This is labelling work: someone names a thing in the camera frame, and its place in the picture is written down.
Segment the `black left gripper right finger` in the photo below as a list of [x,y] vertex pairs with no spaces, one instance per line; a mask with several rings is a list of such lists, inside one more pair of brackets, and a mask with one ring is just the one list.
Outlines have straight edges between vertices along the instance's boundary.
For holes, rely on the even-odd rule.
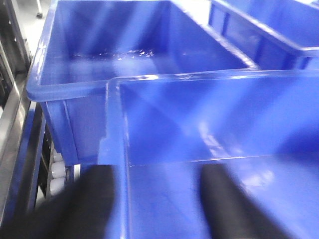
[[223,164],[200,169],[200,201],[212,239],[288,239],[235,185]]

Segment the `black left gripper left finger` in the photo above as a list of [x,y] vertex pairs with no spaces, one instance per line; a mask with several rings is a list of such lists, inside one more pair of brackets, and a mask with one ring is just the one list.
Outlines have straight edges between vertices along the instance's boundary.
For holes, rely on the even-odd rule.
[[2,239],[103,239],[115,203],[112,165],[94,165],[38,209],[3,225]]

